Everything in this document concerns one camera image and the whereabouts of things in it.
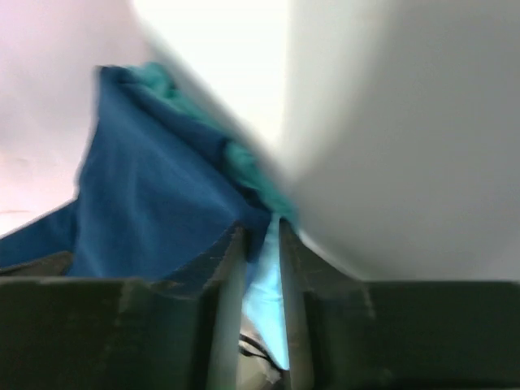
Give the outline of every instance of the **white surface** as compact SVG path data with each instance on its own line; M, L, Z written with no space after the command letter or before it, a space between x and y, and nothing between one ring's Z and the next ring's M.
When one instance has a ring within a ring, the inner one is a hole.
M72 197L94 67L146 56L123 0L0 0L0 236Z
M517 0L144 2L144 25L275 163L332 262L518 279ZM93 66L146 50L122 0L0 10L2 234L73 194Z
M338 267L518 279L520 2L135 3Z

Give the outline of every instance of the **clothing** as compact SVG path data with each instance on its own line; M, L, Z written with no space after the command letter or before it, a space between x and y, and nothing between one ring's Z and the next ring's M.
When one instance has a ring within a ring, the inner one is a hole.
M131 68L141 83L158 99L180 114L228 133L209 115L183 95L166 70L158 63ZM297 225L297 213L291 202L261 172L256 158L240 143L229 141L223 152L223 173L234 182L254 191L260 201L273 212L271 224L260 253L258 268L244 297L245 314L254 323L267 348L280 368L288 370L287 336L280 275L280 217Z
M258 260L270 212L221 173L229 139L180 115L124 68L99 72L97 129L75 201L0 240L0 267L61 250L69 276L164 280L233 224Z

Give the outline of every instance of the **black cable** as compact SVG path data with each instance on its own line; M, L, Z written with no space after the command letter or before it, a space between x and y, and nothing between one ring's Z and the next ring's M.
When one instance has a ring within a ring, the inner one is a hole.
M244 355L248 358L256 357L256 358L264 359L266 362L269 363L269 365L274 370L278 371L280 373L280 375L282 374L283 370L276 365L275 361L272 359L272 357L269 355L269 353L266 351L266 349L260 345L260 343L258 343L256 340L254 340L246 335L242 335L242 334L240 334L240 341L243 341L246 344L251 345L258 351L260 351L260 353L262 353L262 355L259 353L253 353L253 352L249 351L248 349L244 348L242 345L239 345L239 351L242 355Z

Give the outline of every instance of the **green cloth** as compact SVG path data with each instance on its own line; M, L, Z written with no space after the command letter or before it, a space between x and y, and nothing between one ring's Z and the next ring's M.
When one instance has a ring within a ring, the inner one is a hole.
M223 133L229 133L193 102L189 101L175 86L167 71L158 63L146 63L131 67L132 71L155 96L179 113L200 121ZM237 183L254 190L262 203L278 216L297 224L297 213L292 203L276 189L274 184L258 169L257 159L241 144L231 140L224 150L224 174Z

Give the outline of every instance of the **teal fabric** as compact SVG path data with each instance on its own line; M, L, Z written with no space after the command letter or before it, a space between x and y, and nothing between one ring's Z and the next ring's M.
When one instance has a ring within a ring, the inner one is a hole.
M179 113L227 133L209 115L189 101L175 86L167 71L158 63L132 67L133 72L156 98L174 107ZM287 337L284 324L284 303L280 275L280 218L297 225L297 212L291 202L276 189L260 171L256 158L240 143L230 141L224 150L224 174L238 184L253 190L271 210L271 225L267 230L258 269L244 297L243 311L262 336L276 363L289 368Z
M143 67L132 67L143 84L156 97L174 107L179 113L210 125L221 132L226 129L219 126L209 115L193 102L189 101L176 87L166 70L158 63L147 63ZM224 150L224 170L228 177L255 190L264 205L274 213L286 218L293 225L297 224L297 213L291 202L276 189L272 182L258 169L256 158L244 146L236 141L228 142Z

